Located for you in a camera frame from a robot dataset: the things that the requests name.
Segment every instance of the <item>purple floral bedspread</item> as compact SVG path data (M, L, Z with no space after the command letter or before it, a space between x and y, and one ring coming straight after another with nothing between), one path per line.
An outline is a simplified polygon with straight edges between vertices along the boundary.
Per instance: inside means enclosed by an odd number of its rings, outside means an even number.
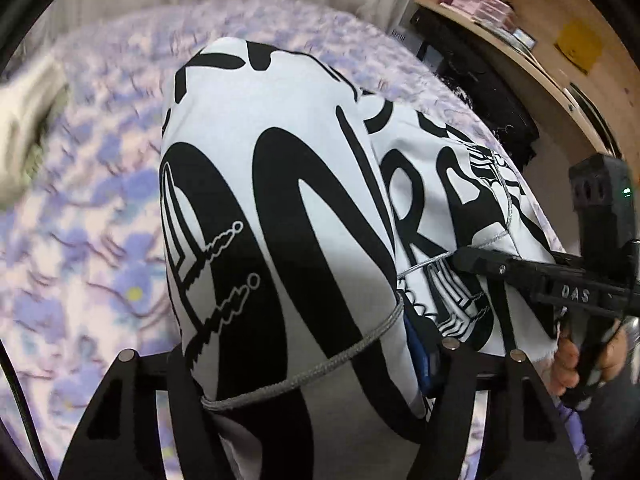
M344 12L289 0L213 0L149 10L59 41L54 53L71 102L50 132L33 189L0 213L0 338L54 474L118 352L151 354L178 342L158 205L162 87L222 36L314 54L363 88L436 115L508 160L484 124L411 53ZM34 463L4 378L0 417ZM166 409L159 418L168 475L181 478ZM472 438L462 478L472 478L478 450Z

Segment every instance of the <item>wooden desk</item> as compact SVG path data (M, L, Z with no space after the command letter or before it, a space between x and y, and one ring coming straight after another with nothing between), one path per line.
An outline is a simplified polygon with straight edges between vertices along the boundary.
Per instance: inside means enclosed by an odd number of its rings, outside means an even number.
M640 71L626 48L589 0L509 0L516 12L516 24L537 40L533 54L549 81L525 56L471 20L437 4L438 0L415 0L469 32L472 41L514 93L539 126L562 147L570 163L604 152L591 123L558 88L576 83L598 107L614 133L620 149L640 184ZM586 23L602 40L603 52L588 75L578 70L554 46L565 24Z

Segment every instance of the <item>finger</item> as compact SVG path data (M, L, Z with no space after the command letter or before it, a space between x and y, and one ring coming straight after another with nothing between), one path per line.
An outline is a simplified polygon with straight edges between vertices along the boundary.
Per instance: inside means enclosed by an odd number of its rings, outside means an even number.
M572 368L564 368L560 363L554 363L551 370L551 377L565 388L575 388L580 381L578 372Z
M555 376L551 375L549 381L549 393L558 397L562 397L566 391L566 388L558 382Z
M558 351L556 352L555 359L564 368L571 370L578 365L578 359L580 358L580 351L578 347L568 339L561 339L558 341Z
M617 377L625 366L627 352L626 332L620 330L609 342L598 360L602 370L602 380L610 381Z

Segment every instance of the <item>blue object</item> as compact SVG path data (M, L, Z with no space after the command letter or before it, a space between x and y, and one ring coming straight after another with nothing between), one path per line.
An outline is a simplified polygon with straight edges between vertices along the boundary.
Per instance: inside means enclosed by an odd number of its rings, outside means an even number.
M421 393L426 396L431 390L429 356L427 352L425 352L418 334L406 315L404 316L404 328L406 329L406 344L409 347L411 361L414 362L418 386L420 387Z

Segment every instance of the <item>silver bolt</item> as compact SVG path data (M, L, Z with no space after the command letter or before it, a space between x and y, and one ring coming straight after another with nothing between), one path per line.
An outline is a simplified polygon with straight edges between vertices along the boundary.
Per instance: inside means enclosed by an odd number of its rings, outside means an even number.
M118 354L118 360L126 363L131 361L135 356L136 353L131 348L127 348Z
M442 346L447 350L457 350L460 348L460 341L454 337L446 337L442 340Z
M509 355L511 359L513 359L517 363L523 363L527 360L527 355L522 350L518 350L517 348L515 350L511 350L511 352L509 352Z
M578 405L575 407L575 411L576 412L583 412L589 406L591 406L591 397L589 397L588 399L584 399L581 402L579 402Z

